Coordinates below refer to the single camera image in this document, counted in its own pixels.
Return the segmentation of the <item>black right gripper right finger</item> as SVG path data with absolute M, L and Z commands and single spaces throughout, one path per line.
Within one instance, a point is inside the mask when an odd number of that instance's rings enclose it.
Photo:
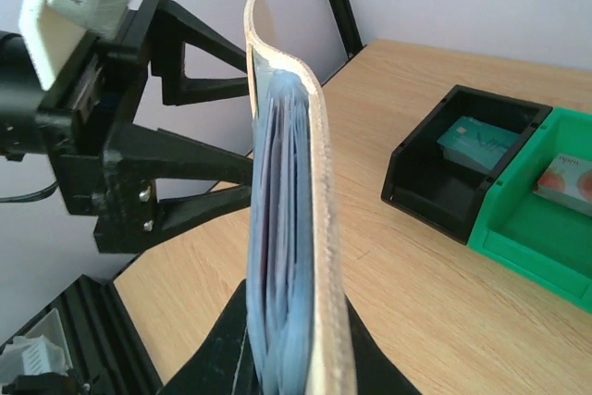
M 359 395 L 420 395 L 417 387 L 390 361 L 346 298 Z

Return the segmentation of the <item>beige leather card holder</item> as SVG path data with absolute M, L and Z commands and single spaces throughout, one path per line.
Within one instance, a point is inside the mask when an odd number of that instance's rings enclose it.
M 254 54 L 259 54 L 275 68 L 296 73 L 309 94 L 314 330 L 303 394 L 353 394 L 357 390 L 357 383 L 341 271 L 339 223 L 325 98 L 313 71 L 298 57 L 277 48 L 273 19 L 266 0 L 246 1 L 243 27 L 253 123 L 257 111 Z

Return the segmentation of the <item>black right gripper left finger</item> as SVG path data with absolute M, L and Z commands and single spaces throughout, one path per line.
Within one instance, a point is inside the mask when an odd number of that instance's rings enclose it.
M 196 353 L 160 392 L 178 395 L 254 393 L 244 281 L 235 289 Z

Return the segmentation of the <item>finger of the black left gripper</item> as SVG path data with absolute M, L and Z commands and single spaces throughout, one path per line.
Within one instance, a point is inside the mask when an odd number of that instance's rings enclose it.
M 150 27 L 151 71 L 164 105 L 196 105 L 248 93 L 246 55 L 172 0 L 158 0 Z
M 143 253 L 251 201 L 252 159 L 166 130 L 116 124 L 105 143 L 102 171 L 105 189 L 93 197 L 100 253 Z M 157 179 L 229 186 L 160 200 Z

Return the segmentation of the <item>blue cards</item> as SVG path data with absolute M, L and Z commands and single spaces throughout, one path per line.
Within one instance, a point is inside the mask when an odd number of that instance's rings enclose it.
M 303 394 L 314 330 L 309 94 L 259 54 L 253 74 L 247 332 L 261 392 Z

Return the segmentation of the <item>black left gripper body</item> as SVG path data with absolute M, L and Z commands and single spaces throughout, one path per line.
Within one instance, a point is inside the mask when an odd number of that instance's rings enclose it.
M 150 27 L 158 0 L 126 13 L 117 37 L 87 31 L 36 113 L 66 208 L 94 215 L 93 196 L 105 188 L 101 156 L 113 124 L 131 122 L 148 79 Z

